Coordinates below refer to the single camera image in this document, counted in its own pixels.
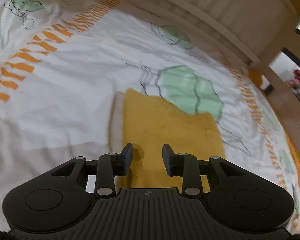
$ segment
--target bed frame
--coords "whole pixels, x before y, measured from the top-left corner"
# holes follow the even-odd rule
[[[236,66],[264,75],[269,97],[300,153],[300,103],[269,64],[286,47],[300,59],[300,21],[289,0],[127,0],[216,46]]]

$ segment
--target folded yellow cloth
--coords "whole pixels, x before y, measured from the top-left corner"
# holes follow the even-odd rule
[[[189,153],[198,160],[225,157],[223,142],[211,114],[189,115],[160,97],[128,90],[124,100],[123,142],[132,143],[131,172],[120,177],[117,188],[178,187],[182,178],[169,177],[162,160],[162,145],[175,153]],[[205,176],[203,189],[210,191]]]

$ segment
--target mattress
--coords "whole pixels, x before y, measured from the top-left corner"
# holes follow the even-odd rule
[[[14,187],[75,156],[120,151],[115,102],[129,89],[211,114],[226,159],[291,194],[287,230],[300,232],[300,161],[244,66],[122,0],[0,0],[0,230]]]

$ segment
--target ribbed black surface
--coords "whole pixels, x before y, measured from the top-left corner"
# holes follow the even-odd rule
[[[284,229],[267,234],[247,234],[215,221],[200,200],[180,196],[176,189],[122,189],[110,199],[100,199],[81,222],[60,232],[30,234],[14,229],[19,240],[257,240],[282,239]]]

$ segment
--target crosshair logo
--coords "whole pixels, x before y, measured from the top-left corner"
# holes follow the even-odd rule
[[[153,194],[152,191],[146,191],[146,192],[145,192],[145,195],[147,195],[148,197],[149,197],[150,195],[152,195],[152,194]]]

